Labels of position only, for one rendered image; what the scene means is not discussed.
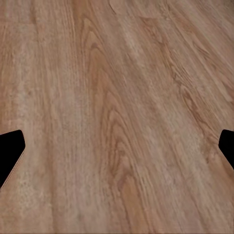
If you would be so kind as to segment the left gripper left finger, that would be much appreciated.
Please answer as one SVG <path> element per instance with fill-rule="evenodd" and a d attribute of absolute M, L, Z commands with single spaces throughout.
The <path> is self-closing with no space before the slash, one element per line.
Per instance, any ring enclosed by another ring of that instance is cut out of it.
<path fill-rule="evenodd" d="M 25 149 L 21 130 L 0 135 L 0 188 Z"/>

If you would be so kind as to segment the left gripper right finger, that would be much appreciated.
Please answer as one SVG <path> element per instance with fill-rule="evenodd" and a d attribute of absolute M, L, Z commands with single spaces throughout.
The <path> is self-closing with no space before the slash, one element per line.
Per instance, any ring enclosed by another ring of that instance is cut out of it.
<path fill-rule="evenodd" d="M 222 130 L 218 146 L 234 169 L 234 132 Z"/>

